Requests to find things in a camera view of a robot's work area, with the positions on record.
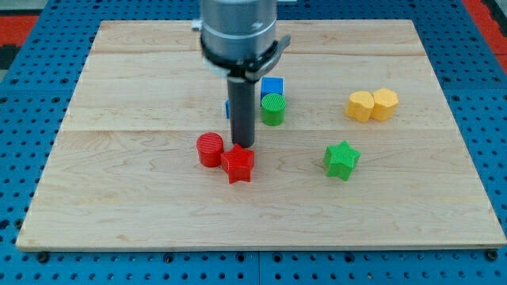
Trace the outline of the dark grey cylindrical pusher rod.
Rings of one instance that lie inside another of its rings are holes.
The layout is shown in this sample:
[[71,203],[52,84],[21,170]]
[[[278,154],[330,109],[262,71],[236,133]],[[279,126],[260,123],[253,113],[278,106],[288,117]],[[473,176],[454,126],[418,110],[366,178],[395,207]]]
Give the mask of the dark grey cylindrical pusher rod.
[[254,84],[243,78],[227,78],[231,141],[243,148],[254,144]]

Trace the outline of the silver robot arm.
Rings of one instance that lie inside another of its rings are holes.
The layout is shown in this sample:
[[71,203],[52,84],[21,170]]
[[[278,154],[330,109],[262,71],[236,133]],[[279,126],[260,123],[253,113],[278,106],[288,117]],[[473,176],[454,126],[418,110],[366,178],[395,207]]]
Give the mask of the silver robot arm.
[[203,57],[227,79],[231,141],[254,144],[255,84],[277,63],[288,40],[276,40],[276,2],[201,0]]

